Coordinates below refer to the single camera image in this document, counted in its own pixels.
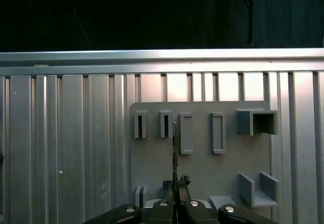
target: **gray plastic holder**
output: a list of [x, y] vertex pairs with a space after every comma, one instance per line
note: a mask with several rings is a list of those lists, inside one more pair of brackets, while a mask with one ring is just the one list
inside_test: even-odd
[[147, 113], [148, 110], [138, 110], [134, 113], [134, 137], [146, 138], [147, 131]]
[[260, 173], [260, 190], [255, 189], [255, 182], [243, 173], [239, 177], [239, 194], [250, 207], [272, 207], [277, 205], [279, 181], [270, 175]]
[[161, 138], [172, 139], [172, 110], [160, 110]]
[[213, 112], [212, 134], [213, 134], [213, 152], [214, 154], [223, 154], [226, 149], [226, 119], [223, 112]]
[[183, 155], [193, 154], [192, 113], [180, 113], [180, 150]]
[[237, 109], [238, 133], [253, 136], [260, 133], [277, 134], [277, 111]]

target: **vertical ridge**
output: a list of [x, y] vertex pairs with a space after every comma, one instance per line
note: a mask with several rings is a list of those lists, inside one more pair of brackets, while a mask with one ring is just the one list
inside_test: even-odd
[[168, 90], [167, 90], [167, 75], [161, 74], [161, 86], [162, 86], [162, 94], [164, 102], [168, 101]]
[[[115, 100], [114, 100], [114, 76], [109, 76], [109, 111], [114, 112], [115, 108]], [[111, 179], [116, 179], [116, 166], [115, 166], [115, 113], [109, 114], [109, 151], [111, 152], [110, 154], [110, 176]], [[116, 181], [112, 180], [110, 182], [110, 192], [111, 192], [111, 198], [110, 198], [110, 204], [111, 208], [115, 208], [117, 206], [116, 204]]]
[[35, 220], [34, 210], [36, 209], [36, 161], [35, 156], [35, 78], [30, 79], [30, 224]]
[[46, 223], [47, 193], [47, 78], [37, 76], [32, 83], [33, 205], [32, 223]]
[[187, 74], [187, 101], [193, 101], [193, 76], [191, 73]]
[[4, 208], [4, 223], [10, 223], [10, 79], [5, 81], [5, 154], [6, 154], [6, 164], [3, 166], [5, 170], [5, 175], [7, 180], [5, 180], [5, 193], [7, 193], [6, 198], [4, 198], [5, 208]]
[[58, 224], [58, 182], [57, 182], [57, 143], [58, 143], [58, 79], [47, 77], [47, 207], [46, 224]]
[[92, 108], [90, 95], [92, 92], [91, 77], [83, 77], [83, 138], [84, 138], [84, 219], [88, 220], [92, 217], [94, 201], [93, 192], [91, 190], [93, 178], [91, 170], [93, 170], [93, 162], [90, 161], [92, 155], [91, 136], [90, 136], [90, 110]]
[[[324, 149], [323, 149], [323, 127], [324, 127], [324, 74], [314, 73], [314, 123], [315, 123], [315, 147], [316, 147], [316, 181], [317, 181], [317, 208], [324, 209]], [[318, 212], [318, 223], [324, 223], [324, 212]]]
[[63, 167], [63, 153], [62, 153], [62, 140], [63, 140], [63, 78], [57, 78], [57, 156], [56, 156], [56, 208], [57, 208], [57, 224], [62, 223], [62, 214], [60, 202], [62, 201], [62, 192], [60, 191], [63, 186], [62, 178], [60, 177], [61, 169]]
[[135, 76], [135, 101], [140, 102], [141, 99], [141, 76]]
[[114, 84], [114, 142], [116, 168], [116, 205], [124, 204], [128, 196], [127, 145], [125, 136], [125, 76], [115, 75]]
[[218, 74], [213, 74], [213, 84], [214, 84], [214, 101], [219, 101], [219, 83]]
[[289, 85], [289, 121], [290, 121], [290, 145], [291, 145], [291, 171], [292, 171], [292, 205], [293, 223], [298, 223], [298, 195], [297, 195], [297, 160], [296, 160], [296, 112], [295, 112], [295, 85], [294, 75], [288, 74]]
[[201, 101], [206, 101], [206, 82], [205, 82], [205, 73], [201, 74]]
[[244, 85], [244, 74], [238, 74], [238, 100], [244, 101], [245, 100], [245, 85]]
[[126, 75], [126, 89], [125, 89], [125, 92], [126, 92], [126, 98], [125, 98], [125, 105], [126, 105], [126, 109], [125, 109], [125, 117], [126, 117], [126, 120], [125, 120], [125, 129], [126, 129], [126, 147], [127, 147], [127, 159], [128, 159], [128, 164], [127, 164], [127, 175], [128, 175], [128, 181], [127, 181], [127, 184], [128, 184], [128, 190], [130, 192], [127, 193], [127, 203], [130, 203], [131, 200], [133, 198], [130, 199], [130, 194], [132, 193], [132, 189], [131, 189], [131, 182], [132, 182], [132, 178], [131, 178], [131, 170], [132, 170], [132, 166], [131, 166], [131, 150], [132, 150], [132, 146], [129, 145], [130, 144], [130, 141], [129, 141], [129, 135], [130, 135], [130, 132], [131, 132], [131, 126], [130, 126], [130, 122], [131, 122], [131, 115], [130, 115], [130, 107], [131, 105], [135, 102], [135, 83], [134, 83], [134, 79], [135, 79], [135, 76], [132, 75], [132, 74], [128, 74]]
[[282, 165], [279, 166], [282, 171], [282, 201], [284, 210], [280, 210], [282, 222], [293, 223], [293, 204], [292, 204], [292, 170], [291, 170], [291, 140], [290, 140], [290, 104], [289, 104], [289, 75], [286, 72], [280, 72], [278, 80], [278, 129], [279, 142], [281, 144], [279, 151], [282, 154]]
[[9, 144], [9, 79], [5, 77], [0, 78], [0, 148], [1, 153], [4, 155], [2, 163], [1, 175], [1, 214], [3, 215], [3, 222], [10, 223], [10, 144]]

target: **angled shelf holder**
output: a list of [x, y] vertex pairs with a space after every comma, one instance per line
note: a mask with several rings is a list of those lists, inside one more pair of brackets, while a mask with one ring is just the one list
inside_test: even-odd
[[272, 207], [277, 205], [279, 181], [270, 175], [260, 173], [260, 190], [255, 189], [255, 182], [243, 173], [239, 177], [239, 195], [250, 207]]
[[262, 109], [237, 109], [238, 133], [253, 136], [278, 132], [277, 111]]

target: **aluminum corrugated wall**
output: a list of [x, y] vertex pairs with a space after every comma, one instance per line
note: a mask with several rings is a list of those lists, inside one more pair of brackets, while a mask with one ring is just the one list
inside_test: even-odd
[[277, 71], [268, 62], [240, 62], [255, 65], [245, 72], [207, 63], [210, 72], [182, 64], [187, 72], [20, 76], [30, 68], [3, 68], [0, 74], [13, 74], [0, 78], [5, 223], [82, 223], [128, 202], [132, 103], [236, 100], [266, 100], [279, 111], [279, 135], [271, 136], [271, 174], [280, 181], [273, 219], [323, 223], [324, 62], [288, 61]]

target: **rectangular slot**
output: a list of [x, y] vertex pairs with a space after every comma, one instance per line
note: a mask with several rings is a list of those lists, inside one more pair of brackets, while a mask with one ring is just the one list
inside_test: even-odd
[[180, 114], [180, 150], [183, 155], [193, 154], [192, 113]]
[[142, 116], [138, 116], [138, 137], [142, 138], [143, 136], [143, 127], [142, 127]]
[[169, 127], [168, 127], [168, 116], [164, 116], [164, 135], [169, 134]]
[[225, 153], [226, 146], [226, 129], [225, 117], [223, 113], [211, 113], [212, 115], [212, 132], [213, 132], [213, 153]]
[[161, 138], [172, 138], [172, 111], [160, 111], [160, 133]]
[[146, 138], [146, 114], [147, 111], [136, 111], [134, 113], [134, 137]]

